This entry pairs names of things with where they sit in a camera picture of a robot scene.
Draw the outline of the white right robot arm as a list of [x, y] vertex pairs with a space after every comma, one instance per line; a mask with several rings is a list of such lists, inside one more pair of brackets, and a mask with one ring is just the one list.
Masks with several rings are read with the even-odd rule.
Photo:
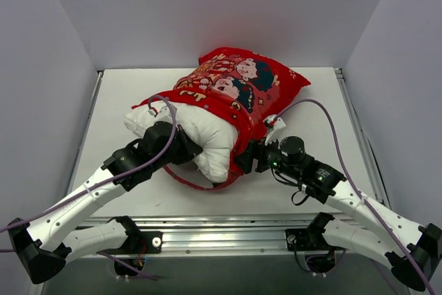
[[351, 226], [320, 212], [298, 237], [296, 248], [347, 249], [389, 268], [410, 289], [429, 290], [430, 279], [441, 262], [441, 229], [436, 225], [420, 225], [370, 198], [340, 171], [306, 154], [299, 137], [271, 144], [252, 141], [234, 161], [245, 173], [270, 170], [277, 181], [297, 188], [306, 199], [312, 198], [358, 223]]

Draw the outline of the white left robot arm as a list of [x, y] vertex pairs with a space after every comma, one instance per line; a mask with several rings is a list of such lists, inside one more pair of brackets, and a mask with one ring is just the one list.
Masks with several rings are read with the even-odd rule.
[[33, 284], [45, 283], [68, 263], [107, 251], [134, 254], [147, 246], [128, 216], [86, 229], [79, 226], [98, 209], [128, 193], [168, 164], [185, 164], [203, 152], [182, 126], [159, 121], [143, 138], [116, 150], [83, 185], [34, 220], [17, 218], [7, 231], [12, 248]]

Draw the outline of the red printed pillowcase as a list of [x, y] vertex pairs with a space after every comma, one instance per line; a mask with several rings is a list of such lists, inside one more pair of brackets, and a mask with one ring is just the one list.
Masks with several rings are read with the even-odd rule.
[[227, 180], [213, 183], [207, 179], [211, 189], [217, 190], [244, 175], [234, 157], [244, 152], [250, 141], [266, 136], [265, 118], [279, 114], [309, 84], [301, 74], [274, 59], [250, 50], [221, 47], [201, 57], [199, 66], [172, 89], [131, 110], [156, 101], [177, 102], [204, 108], [235, 126], [238, 139], [230, 155]]

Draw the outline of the white pillow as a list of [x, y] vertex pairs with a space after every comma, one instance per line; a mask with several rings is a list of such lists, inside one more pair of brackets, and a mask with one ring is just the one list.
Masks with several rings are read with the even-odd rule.
[[[213, 183], [227, 180], [230, 155], [238, 139], [235, 126], [204, 108], [172, 102], [176, 124], [189, 138], [203, 148], [194, 162], [202, 174]], [[163, 101], [152, 102], [150, 107], [162, 108]], [[124, 117], [124, 125], [138, 137], [143, 137], [147, 128], [158, 120], [172, 122], [172, 118], [154, 118], [148, 114], [149, 105], [137, 106]]]

